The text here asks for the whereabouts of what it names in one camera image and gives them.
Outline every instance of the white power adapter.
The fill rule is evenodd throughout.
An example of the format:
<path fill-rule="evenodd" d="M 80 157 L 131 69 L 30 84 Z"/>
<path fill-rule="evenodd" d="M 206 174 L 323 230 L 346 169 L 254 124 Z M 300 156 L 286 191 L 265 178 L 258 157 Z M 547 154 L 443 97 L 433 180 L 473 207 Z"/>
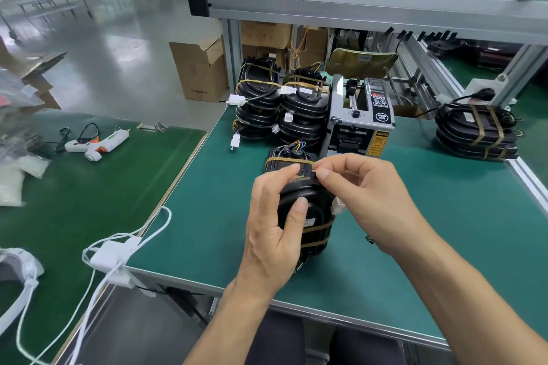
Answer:
<path fill-rule="evenodd" d="M 89 263 L 94 269 L 108 273 L 120 261 L 127 260 L 140 242 L 140 237 L 129 237 L 126 242 L 105 241 Z M 123 265 L 112 273 L 108 278 L 108 283 L 127 288 L 133 288 L 135 284 L 140 285 L 140 282 Z"/>

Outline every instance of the warning sticker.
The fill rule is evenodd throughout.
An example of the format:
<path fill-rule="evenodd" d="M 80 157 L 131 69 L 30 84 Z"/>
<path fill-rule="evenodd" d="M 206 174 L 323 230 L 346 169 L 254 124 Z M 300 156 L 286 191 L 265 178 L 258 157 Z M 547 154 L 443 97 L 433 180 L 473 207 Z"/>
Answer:
<path fill-rule="evenodd" d="M 371 146 L 369 146 L 367 154 L 371 156 L 380 156 L 382 150 L 384 149 L 384 145 L 388 140 L 389 134 L 389 132 L 381 132 L 377 130 L 373 136 L 373 140 L 371 140 Z"/>

